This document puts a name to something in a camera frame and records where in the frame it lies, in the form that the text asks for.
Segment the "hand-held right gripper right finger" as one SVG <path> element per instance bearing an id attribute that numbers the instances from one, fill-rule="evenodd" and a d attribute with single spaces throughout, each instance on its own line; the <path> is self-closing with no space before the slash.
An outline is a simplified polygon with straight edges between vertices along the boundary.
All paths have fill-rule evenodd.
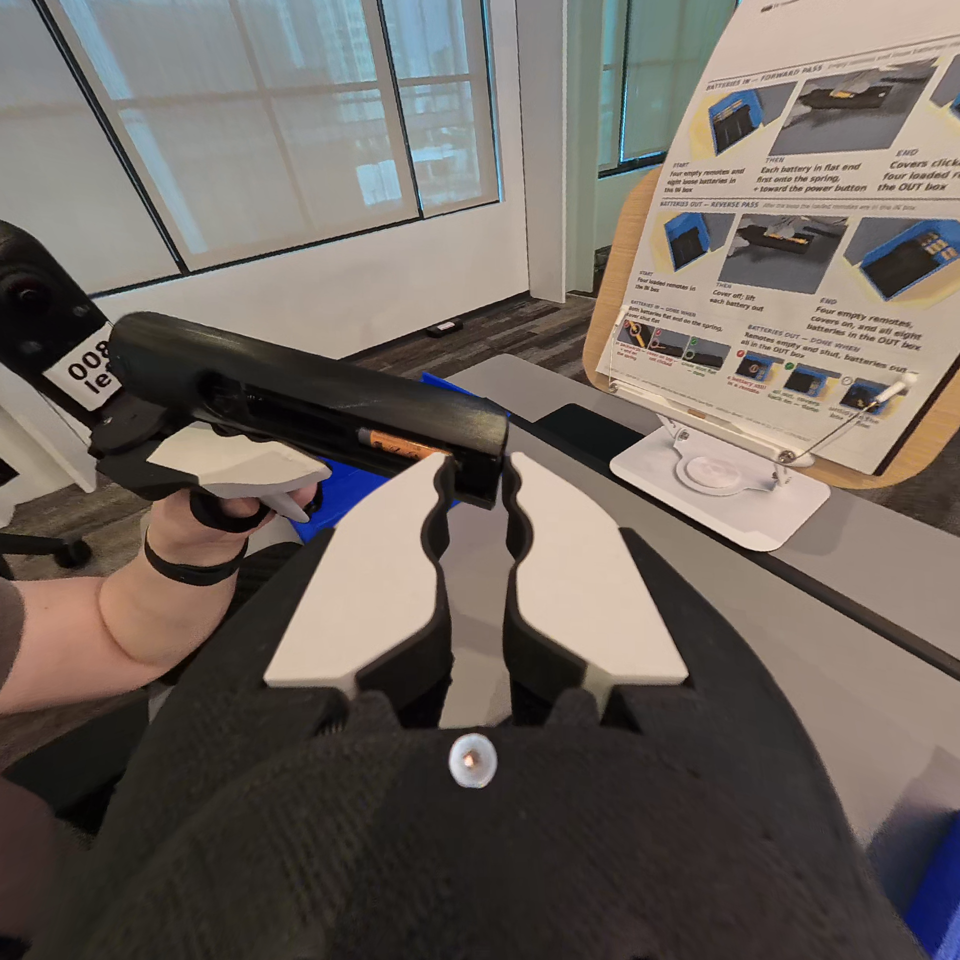
<path id="1" fill-rule="evenodd" d="M 618 687 L 678 687 L 690 671 L 618 522 L 525 453 L 504 463 L 512 558 L 502 630 L 511 685 L 555 703 Z"/>

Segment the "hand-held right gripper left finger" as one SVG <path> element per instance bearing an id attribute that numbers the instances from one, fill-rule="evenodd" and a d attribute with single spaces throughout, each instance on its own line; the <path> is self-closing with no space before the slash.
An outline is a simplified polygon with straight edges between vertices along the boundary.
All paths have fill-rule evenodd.
<path id="1" fill-rule="evenodd" d="M 265 671 L 273 689 L 382 692 L 409 707 L 450 676 L 454 463 L 434 453 L 379 486 L 336 526 Z"/>

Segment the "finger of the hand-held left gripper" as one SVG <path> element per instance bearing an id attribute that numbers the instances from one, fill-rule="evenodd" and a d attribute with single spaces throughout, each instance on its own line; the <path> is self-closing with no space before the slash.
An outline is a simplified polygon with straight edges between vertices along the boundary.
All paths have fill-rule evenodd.
<path id="1" fill-rule="evenodd" d="M 188 425 L 164 438 L 148 463 L 193 476 L 196 486 L 215 498 L 257 498 L 291 522 L 307 522 L 297 490 L 330 478 L 324 463 L 276 440 L 225 437 L 211 425 Z"/>

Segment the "black remote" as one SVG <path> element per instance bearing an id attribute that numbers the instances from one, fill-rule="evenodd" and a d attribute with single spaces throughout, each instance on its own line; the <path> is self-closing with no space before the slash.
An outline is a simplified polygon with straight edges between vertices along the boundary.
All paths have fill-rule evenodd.
<path id="1" fill-rule="evenodd" d="M 150 312 L 115 322 L 109 358 L 130 395 L 227 435 L 284 442 L 382 476 L 413 461 L 361 444 L 361 427 L 449 450 L 455 498 L 496 503 L 509 416 L 485 398 Z M 483 469 L 479 489 L 457 489 L 461 456 Z"/>

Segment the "orange AAA battery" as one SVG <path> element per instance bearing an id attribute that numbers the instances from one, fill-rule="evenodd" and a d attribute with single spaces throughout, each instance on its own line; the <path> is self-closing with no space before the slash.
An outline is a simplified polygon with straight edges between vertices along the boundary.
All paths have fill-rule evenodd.
<path id="1" fill-rule="evenodd" d="M 452 456 L 450 450 L 369 427 L 361 427 L 357 430 L 357 440 L 361 445 L 371 450 L 377 450 L 391 457 L 409 461 L 423 461 L 435 454 L 445 457 Z"/>

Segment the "blue plastic bin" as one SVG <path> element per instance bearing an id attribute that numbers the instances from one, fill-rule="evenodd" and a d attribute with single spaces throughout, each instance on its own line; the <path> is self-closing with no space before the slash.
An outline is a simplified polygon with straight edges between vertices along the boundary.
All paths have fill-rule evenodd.
<path id="1" fill-rule="evenodd" d="M 476 397 L 475 394 L 470 393 L 468 390 L 463 390 L 448 380 L 439 378 L 426 371 L 421 374 L 419 382 L 431 388 L 481 400 L 480 397 Z M 327 462 L 331 470 L 331 476 L 318 487 L 321 502 L 318 501 L 319 505 L 316 506 L 316 509 L 306 522 L 291 521 L 294 532 L 304 544 L 318 536 L 321 531 L 334 527 L 354 506 L 382 486 L 388 479 L 385 476 L 380 476 L 379 474 L 357 466 L 331 460 Z M 483 479 L 481 474 L 483 474 L 485 467 L 468 468 L 465 463 L 464 457 L 459 457 L 457 466 L 458 478 L 456 480 L 457 490 L 467 490 L 468 488 L 470 490 L 473 488 L 479 490 L 480 486 L 482 486 L 481 480 Z M 474 473 L 479 471 L 477 476 L 479 476 L 480 479 L 476 479 L 476 477 L 471 479 L 474 474 L 469 474 L 470 470 L 474 470 Z"/>
<path id="2" fill-rule="evenodd" d="M 929 958 L 959 958 L 958 811 L 933 848 L 904 920 Z"/>

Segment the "person's left forearm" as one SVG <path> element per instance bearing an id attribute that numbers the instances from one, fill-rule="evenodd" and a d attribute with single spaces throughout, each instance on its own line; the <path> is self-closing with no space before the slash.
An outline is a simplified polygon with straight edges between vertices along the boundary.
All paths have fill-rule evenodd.
<path id="1" fill-rule="evenodd" d="M 236 581 L 174 582 L 139 556 L 106 578 L 6 582 L 1 713 L 99 700 L 158 680 L 213 634 Z"/>

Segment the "person's left hand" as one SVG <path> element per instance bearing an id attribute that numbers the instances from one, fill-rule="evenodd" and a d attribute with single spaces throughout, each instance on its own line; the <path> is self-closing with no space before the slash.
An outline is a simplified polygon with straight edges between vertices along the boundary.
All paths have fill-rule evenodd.
<path id="1" fill-rule="evenodd" d="M 160 560 L 163 570 L 221 567 L 276 514 L 257 497 L 220 498 L 180 490 L 151 506 L 135 563 L 148 574 L 159 573 L 153 559 Z"/>

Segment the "black wristband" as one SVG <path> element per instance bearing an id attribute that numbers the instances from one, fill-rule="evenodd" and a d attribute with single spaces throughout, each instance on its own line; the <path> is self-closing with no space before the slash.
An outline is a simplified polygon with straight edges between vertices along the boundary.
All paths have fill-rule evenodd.
<path id="1" fill-rule="evenodd" d="M 162 558 L 151 546 L 149 534 L 143 537 L 143 554 L 149 566 L 165 579 L 191 587 L 211 587 L 231 579 L 245 559 L 249 540 L 245 539 L 231 559 L 212 565 L 174 563 Z"/>

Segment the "black mat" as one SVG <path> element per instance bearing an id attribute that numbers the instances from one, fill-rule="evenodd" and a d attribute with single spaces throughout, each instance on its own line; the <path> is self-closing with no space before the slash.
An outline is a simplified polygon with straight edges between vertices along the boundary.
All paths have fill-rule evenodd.
<path id="1" fill-rule="evenodd" d="M 610 463 L 646 435 L 575 403 L 531 421 L 534 435 L 550 446 L 601 474 Z"/>

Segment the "white stand base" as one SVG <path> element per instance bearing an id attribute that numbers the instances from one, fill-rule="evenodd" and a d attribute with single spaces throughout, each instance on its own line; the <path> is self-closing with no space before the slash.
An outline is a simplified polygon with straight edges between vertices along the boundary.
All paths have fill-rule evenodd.
<path id="1" fill-rule="evenodd" d="M 831 496 L 823 482 L 666 419 L 608 467 L 642 494 L 760 553 L 784 546 Z"/>

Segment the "printed instruction poster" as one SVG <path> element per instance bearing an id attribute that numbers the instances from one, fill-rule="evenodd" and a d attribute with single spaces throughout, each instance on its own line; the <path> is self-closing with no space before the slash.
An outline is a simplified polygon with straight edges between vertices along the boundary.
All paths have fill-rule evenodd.
<path id="1" fill-rule="evenodd" d="M 618 386 L 880 474 L 958 362 L 956 1 L 743 2 L 661 169 Z"/>

